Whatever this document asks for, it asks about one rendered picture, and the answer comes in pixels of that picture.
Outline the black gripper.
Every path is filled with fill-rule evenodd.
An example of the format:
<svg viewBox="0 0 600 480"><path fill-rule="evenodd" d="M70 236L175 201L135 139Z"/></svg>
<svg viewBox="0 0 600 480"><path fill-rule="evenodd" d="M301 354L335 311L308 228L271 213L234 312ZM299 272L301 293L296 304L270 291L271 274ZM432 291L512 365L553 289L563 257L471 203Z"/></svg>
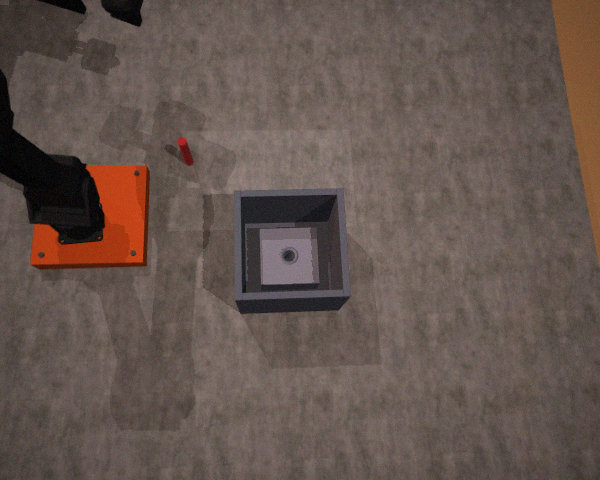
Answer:
<svg viewBox="0 0 600 480"><path fill-rule="evenodd" d="M79 14L85 14L87 7L81 0L37 0L44 3L55 5L71 11L79 12ZM142 7L143 0L101 0L101 7L107 12L111 13L110 16L115 17L117 20L121 20L130 23L135 26L140 26L142 22L140 10Z"/></svg>

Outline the red peg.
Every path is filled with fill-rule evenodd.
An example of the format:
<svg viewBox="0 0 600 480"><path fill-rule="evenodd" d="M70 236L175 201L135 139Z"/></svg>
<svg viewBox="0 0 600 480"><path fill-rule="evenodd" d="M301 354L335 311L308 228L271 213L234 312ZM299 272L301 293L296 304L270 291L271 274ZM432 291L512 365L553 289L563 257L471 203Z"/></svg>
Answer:
<svg viewBox="0 0 600 480"><path fill-rule="evenodd" d="M194 164L194 160L192 154L190 154L187 141L184 137L180 137L177 140L180 152L182 154L183 160L186 166L192 166Z"/></svg>

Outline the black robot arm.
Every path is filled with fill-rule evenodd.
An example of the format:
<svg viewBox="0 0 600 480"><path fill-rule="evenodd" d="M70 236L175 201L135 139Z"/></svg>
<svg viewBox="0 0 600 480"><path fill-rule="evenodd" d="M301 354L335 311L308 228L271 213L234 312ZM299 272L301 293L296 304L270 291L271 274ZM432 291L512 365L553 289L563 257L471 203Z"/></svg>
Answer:
<svg viewBox="0 0 600 480"><path fill-rule="evenodd" d="M24 185L29 223L49 225L62 245L102 241L104 212L86 164L44 153L12 128L13 117L0 70L0 173Z"/></svg>

